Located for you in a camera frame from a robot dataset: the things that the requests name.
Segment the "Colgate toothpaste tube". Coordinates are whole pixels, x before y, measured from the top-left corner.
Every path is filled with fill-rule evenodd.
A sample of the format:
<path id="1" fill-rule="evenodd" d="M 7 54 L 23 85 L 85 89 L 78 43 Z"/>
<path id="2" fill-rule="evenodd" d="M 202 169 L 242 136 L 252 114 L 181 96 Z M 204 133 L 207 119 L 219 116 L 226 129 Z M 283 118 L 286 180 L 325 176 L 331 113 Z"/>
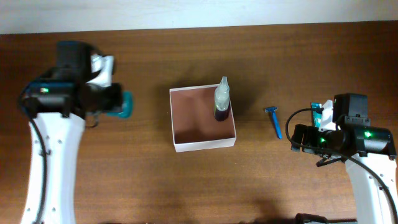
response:
<path id="1" fill-rule="evenodd" d="M 311 103 L 311 107 L 315 109 L 322 108 L 321 103 Z M 317 113 L 316 111 L 312 112 L 312 125 L 316 128 L 320 127 L 322 121 L 322 113 Z"/>

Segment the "teal mouthwash bottle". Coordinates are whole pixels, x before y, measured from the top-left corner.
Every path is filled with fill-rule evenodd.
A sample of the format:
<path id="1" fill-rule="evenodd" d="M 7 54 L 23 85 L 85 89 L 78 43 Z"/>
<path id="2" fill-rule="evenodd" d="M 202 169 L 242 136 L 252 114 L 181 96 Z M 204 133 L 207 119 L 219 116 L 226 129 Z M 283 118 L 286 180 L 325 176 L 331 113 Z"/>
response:
<path id="1" fill-rule="evenodd" d="M 124 91 L 121 95 L 121 102 L 116 103 L 109 111 L 106 112 L 106 115 L 120 119 L 128 119 L 132 115 L 133 107 L 134 100 L 132 93 L 129 91 Z"/>

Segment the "blue disposable razor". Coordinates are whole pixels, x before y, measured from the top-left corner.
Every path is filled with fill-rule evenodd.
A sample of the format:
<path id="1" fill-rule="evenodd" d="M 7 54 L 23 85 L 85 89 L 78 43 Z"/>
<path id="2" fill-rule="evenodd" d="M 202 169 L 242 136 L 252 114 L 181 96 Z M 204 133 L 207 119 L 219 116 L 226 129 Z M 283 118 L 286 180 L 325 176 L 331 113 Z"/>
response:
<path id="1" fill-rule="evenodd" d="M 276 106 L 267 107 L 267 108 L 264 109 L 264 111 L 266 113 L 269 113 L 270 116 L 271 116 L 271 119 L 272 119 L 272 122 L 274 124 L 274 129 L 275 129 L 275 133 L 277 135 L 277 138 L 278 139 L 282 139 L 283 138 L 282 131 L 280 129 L 280 125 L 279 125 L 279 122 L 278 122 L 278 119 L 277 119 L 277 115 L 276 115 L 277 107 Z"/>

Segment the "clear foam soap pump bottle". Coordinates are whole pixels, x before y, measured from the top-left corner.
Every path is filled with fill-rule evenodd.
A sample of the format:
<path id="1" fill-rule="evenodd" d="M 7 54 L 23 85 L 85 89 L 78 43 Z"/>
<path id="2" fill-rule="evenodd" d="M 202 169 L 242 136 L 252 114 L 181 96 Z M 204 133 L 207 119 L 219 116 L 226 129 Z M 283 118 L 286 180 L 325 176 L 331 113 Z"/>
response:
<path id="1" fill-rule="evenodd" d="M 214 95 L 215 106 L 214 116 L 217 121 L 224 121 L 229 115 L 229 85 L 228 77 L 223 76 L 220 84 L 217 86 Z"/>

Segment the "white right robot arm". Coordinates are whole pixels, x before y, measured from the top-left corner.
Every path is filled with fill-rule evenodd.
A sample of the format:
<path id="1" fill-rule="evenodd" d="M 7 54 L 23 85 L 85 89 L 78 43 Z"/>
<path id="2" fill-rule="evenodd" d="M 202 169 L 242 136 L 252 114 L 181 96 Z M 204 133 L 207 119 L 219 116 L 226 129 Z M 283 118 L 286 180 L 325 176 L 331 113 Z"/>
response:
<path id="1" fill-rule="evenodd" d="M 353 188 L 356 223 L 397 223 L 397 151 L 390 130 L 371 126 L 366 95 L 335 95 L 321 107 L 318 126 L 296 124 L 292 151 L 320 157 L 318 167 L 342 162 Z"/>

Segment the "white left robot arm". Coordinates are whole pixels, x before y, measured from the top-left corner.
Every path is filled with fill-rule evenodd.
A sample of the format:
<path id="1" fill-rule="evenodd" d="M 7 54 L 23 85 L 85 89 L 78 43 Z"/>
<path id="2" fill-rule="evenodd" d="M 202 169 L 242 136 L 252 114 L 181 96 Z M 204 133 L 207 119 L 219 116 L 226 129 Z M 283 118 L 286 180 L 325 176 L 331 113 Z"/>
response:
<path id="1" fill-rule="evenodd" d="M 32 152 L 21 223 L 75 223 L 76 163 L 86 118 L 127 119 L 130 92 L 112 81 L 114 56 L 77 40 L 57 43 L 54 67 L 21 91 L 17 104 L 29 120 Z"/>

